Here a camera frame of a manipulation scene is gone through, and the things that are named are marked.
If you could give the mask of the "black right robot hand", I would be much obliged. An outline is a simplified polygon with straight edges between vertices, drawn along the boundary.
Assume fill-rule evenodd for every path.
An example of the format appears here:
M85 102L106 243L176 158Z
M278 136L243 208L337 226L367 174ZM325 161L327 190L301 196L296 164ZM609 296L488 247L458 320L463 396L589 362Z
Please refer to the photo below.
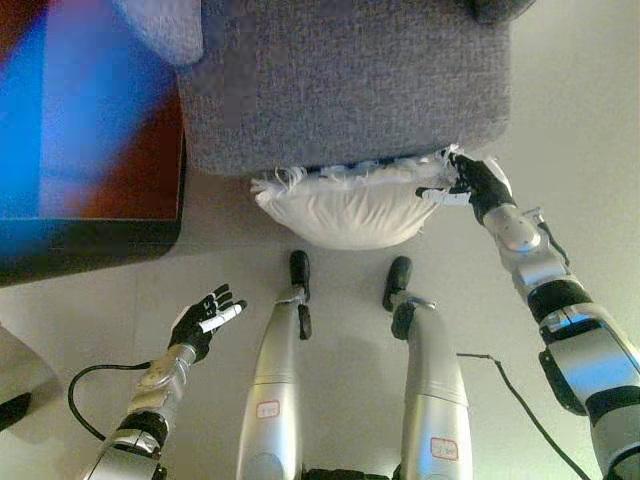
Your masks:
M494 209L517 206L509 180L495 161L475 160L452 148L438 151L436 158L454 174L453 184L448 188L419 187L415 195L421 200L446 205L469 204L480 225Z

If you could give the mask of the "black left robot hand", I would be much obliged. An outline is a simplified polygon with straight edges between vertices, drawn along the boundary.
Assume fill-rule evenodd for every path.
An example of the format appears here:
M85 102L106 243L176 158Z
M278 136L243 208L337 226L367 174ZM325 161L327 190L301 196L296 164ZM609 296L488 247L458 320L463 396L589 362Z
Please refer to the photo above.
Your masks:
M245 300L235 300L228 284L209 292L195 304L186 306L171 328L168 349L186 345L195 352L195 363L203 360L210 350L216 332L240 315L247 307Z

